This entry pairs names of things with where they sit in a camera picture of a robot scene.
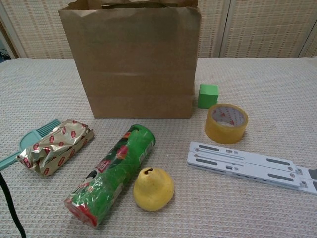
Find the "green cylindrical package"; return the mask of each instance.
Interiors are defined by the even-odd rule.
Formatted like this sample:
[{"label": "green cylindrical package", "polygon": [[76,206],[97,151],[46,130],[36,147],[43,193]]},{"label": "green cylindrical package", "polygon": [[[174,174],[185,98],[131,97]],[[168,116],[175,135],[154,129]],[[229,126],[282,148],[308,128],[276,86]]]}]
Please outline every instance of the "green cylindrical package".
[{"label": "green cylindrical package", "polygon": [[155,144],[153,134],[133,125],[64,201],[79,220],[96,227]]}]

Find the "table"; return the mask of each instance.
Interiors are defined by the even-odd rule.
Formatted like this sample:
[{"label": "table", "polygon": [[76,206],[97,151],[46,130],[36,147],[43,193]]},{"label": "table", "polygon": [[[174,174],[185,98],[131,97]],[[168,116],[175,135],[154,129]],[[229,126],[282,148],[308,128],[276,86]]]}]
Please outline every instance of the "table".
[{"label": "table", "polygon": [[[0,64],[0,158],[16,151],[29,130],[54,118],[75,119],[94,140],[53,176],[15,163],[2,171],[28,237],[59,238],[315,238],[317,196],[187,166],[191,141],[207,138],[207,110],[197,107],[201,83],[219,86],[219,103],[249,115],[244,138],[226,147],[293,160],[317,168],[317,59],[198,60],[191,119],[95,119],[72,59],[13,59]],[[159,212],[134,203],[133,181],[97,229],[83,225],[63,200],[134,124],[156,137],[142,164],[172,175],[175,196]],[[0,192],[0,237],[19,237]]]}]

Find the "green cube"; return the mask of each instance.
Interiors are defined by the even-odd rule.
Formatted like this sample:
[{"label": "green cube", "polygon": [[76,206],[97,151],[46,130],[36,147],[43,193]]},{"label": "green cube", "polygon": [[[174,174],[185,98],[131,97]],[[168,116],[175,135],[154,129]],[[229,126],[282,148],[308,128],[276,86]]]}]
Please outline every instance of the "green cube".
[{"label": "green cube", "polygon": [[210,108],[218,100],[218,86],[201,84],[199,89],[198,107]]}]

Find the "clear tape roll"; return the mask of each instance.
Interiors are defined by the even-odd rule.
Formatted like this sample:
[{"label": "clear tape roll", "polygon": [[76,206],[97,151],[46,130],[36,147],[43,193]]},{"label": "clear tape roll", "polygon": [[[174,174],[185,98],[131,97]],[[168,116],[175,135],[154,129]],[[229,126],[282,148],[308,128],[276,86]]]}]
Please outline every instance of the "clear tape roll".
[{"label": "clear tape roll", "polygon": [[248,121],[248,115],[241,108],[216,104],[208,110],[205,133],[217,143],[234,144],[241,140]]}]

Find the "pear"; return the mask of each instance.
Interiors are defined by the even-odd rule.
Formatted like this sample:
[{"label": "pear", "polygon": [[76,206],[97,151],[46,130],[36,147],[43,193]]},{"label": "pear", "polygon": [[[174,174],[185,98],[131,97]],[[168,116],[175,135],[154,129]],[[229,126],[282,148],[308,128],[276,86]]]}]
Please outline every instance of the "pear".
[{"label": "pear", "polygon": [[154,212],[163,208],[174,195],[174,181],[162,168],[147,167],[139,172],[133,197],[142,209]]}]

